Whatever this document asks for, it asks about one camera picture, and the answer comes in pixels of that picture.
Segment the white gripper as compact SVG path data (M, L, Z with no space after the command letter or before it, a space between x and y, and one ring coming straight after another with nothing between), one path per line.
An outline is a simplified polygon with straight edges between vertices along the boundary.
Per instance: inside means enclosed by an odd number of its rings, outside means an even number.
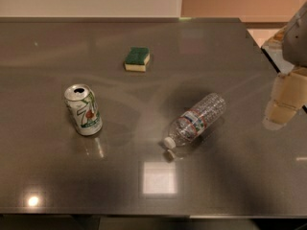
M282 54L286 61L302 67L295 67L287 74L279 73L275 78L263 120L268 130L284 127L307 104L307 2L286 26Z

